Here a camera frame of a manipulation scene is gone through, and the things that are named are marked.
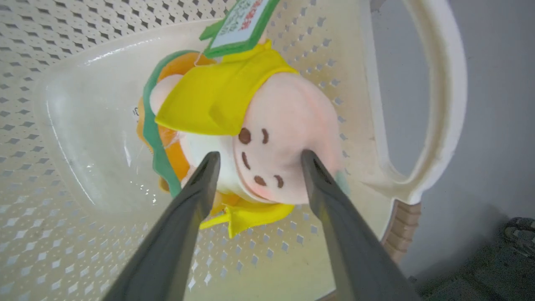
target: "brown embroidered eye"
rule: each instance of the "brown embroidered eye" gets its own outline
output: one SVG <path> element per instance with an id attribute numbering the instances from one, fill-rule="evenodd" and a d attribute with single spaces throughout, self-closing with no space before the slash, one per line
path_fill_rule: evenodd
<path id="1" fill-rule="evenodd" d="M 243 144 L 249 144 L 249 142 L 251 142 L 251 132 L 247 130 L 246 127 L 242 128 L 238 135 L 238 139 L 240 139 L 240 142 Z"/>
<path id="2" fill-rule="evenodd" d="M 284 181 L 283 181 L 282 177 L 279 176 L 279 175 L 276 175 L 274 177 L 275 177 L 275 179 L 277 179 L 277 187 L 278 188 L 282 188 L 284 186 Z"/>
<path id="3" fill-rule="evenodd" d="M 245 165 L 245 167 L 251 170 L 251 166 L 249 166 L 249 162 L 247 162 L 247 155 L 244 152 L 241 153 L 241 160 L 243 161 L 243 164 Z"/>
<path id="4" fill-rule="evenodd" d="M 262 134 L 264 134 L 264 139 L 262 140 L 262 143 L 263 144 L 268 143 L 268 141 L 269 141 L 268 131 L 266 129 L 262 129 Z"/>
<path id="5" fill-rule="evenodd" d="M 261 176 L 255 176 L 255 182 L 256 182 L 256 184 L 258 184 L 260 186 L 267 186 L 266 182 L 264 181 L 264 179 Z"/>

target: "gray floor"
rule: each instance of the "gray floor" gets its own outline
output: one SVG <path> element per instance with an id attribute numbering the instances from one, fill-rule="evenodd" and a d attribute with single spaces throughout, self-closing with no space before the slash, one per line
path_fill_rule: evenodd
<path id="1" fill-rule="evenodd" d="M 535 1 L 451 0 L 468 62 L 468 108 L 456 154 L 422 199 L 401 268 L 418 283 L 459 267 L 511 217 L 535 217 Z M 401 0 L 373 13 L 389 150 L 408 173 L 423 146 L 427 69 Z"/>

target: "basket handle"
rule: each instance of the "basket handle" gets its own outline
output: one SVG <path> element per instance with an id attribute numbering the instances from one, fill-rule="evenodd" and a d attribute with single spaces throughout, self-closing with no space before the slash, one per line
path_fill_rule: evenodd
<path id="1" fill-rule="evenodd" d="M 467 67 L 461 35 L 446 0 L 404 0 L 429 66 L 430 109 L 425 146 L 409 177 L 387 161 L 388 187 L 380 190 L 410 205 L 442 175 L 459 141 L 467 102 Z"/>

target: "white plastic basket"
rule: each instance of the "white plastic basket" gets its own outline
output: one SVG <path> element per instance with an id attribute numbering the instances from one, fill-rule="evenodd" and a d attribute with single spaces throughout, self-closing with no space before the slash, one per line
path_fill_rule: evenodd
<path id="1" fill-rule="evenodd" d="M 467 97 L 446 0 L 406 0 L 430 68 L 415 170 L 388 160 L 368 0 L 281 0 L 268 36 L 339 114 L 351 199 L 398 260 L 423 191 L 457 144 Z M 169 203 L 133 113 L 156 63 L 232 0 L 7 0 L 0 4 L 0 299 L 96 300 Z M 321 224 L 298 206 L 229 240 L 202 230 L 188 300 L 314 300 L 334 281 Z"/>

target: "plush toy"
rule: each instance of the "plush toy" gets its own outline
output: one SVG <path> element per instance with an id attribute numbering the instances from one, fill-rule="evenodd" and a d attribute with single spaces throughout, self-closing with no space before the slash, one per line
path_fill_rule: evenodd
<path id="1" fill-rule="evenodd" d="M 165 58 L 140 101 L 140 138 L 154 152 L 160 186 L 180 191 L 208 152 L 221 154 L 212 213 L 229 235 L 307 204 L 301 152 L 314 151 L 343 181 L 337 115 L 329 99 L 262 39 L 220 63 L 194 52 Z"/>

